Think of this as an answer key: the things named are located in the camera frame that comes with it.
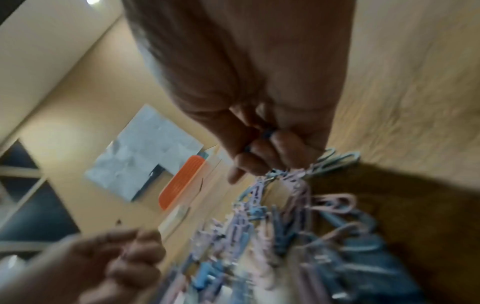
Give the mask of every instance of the human hand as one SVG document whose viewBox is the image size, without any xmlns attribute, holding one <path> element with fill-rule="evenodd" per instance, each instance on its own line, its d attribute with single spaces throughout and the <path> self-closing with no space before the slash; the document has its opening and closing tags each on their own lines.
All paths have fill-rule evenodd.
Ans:
<svg viewBox="0 0 480 304">
<path fill-rule="evenodd" d="M 346 77 L 354 0 L 123 3 L 173 102 L 234 159 L 229 182 L 245 171 L 307 167 L 323 153 Z M 277 131 L 259 138 L 269 128 Z"/>
<path fill-rule="evenodd" d="M 69 237 L 9 282 L 0 302 L 64 304 L 83 293 L 81 304 L 129 303 L 158 280 L 155 264 L 164 255 L 158 231 L 117 228 L 91 238 Z"/>
</svg>

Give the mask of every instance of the skin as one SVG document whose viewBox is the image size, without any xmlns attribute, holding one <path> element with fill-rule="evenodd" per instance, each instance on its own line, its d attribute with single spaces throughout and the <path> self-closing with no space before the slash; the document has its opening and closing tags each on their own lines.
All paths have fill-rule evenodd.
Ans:
<svg viewBox="0 0 480 304">
<path fill-rule="evenodd" d="M 155 265 L 164 256 L 156 230 L 118 228 L 95 237 L 69 237 L 0 287 L 0 303 L 130 303 L 159 280 Z"/>
<path fill-rule="evenodd" d="M 303 168 L 327 144 L 354 0 L 123 0 L 146 64 L 245 172 Z M 275 129 L 270 139 L 259 138 Z"/>
</svg>

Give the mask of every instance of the brown surface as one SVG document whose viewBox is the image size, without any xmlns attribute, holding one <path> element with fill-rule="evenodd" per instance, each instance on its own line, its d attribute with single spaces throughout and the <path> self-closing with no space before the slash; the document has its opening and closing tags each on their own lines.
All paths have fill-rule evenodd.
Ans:
<svg viewBox="0 0 480 304">
<path fill-rule="evenodd" d="M 434 302 L 479 302 L 480 2 L 360 0 L 353 37 L 330 146 L 375 166 L 314 189 L 358 195 Z"/>
</svg>

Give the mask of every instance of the palm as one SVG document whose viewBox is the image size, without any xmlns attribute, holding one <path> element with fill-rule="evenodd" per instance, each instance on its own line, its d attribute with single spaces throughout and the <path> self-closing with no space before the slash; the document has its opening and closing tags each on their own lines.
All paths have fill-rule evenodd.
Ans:
<svg viewBox="0 0 480 304">
<path fill-rule="evenodd" d="M 322 152 L 345 81 L 354 1 L 123 2 L 147 64 L 173 101 L 232 157 L 258 136 L 252 127 L 300 138 L 285 145 L 304 144 L 295 148 L 302 161 L 275 146 L 287 166 Z"/>
</svg>

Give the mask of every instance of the paper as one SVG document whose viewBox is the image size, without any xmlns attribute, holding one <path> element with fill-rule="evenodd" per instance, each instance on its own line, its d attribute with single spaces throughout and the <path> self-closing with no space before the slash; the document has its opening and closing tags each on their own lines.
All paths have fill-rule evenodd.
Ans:
<svg viewBox="0 0 480 304">
<path fill-rule="evenodd" d="M 198 140 L 144 105 L 85 176 L 131 201 L 156 166 L 176 174 L 201 148 Z"/>
</svg>

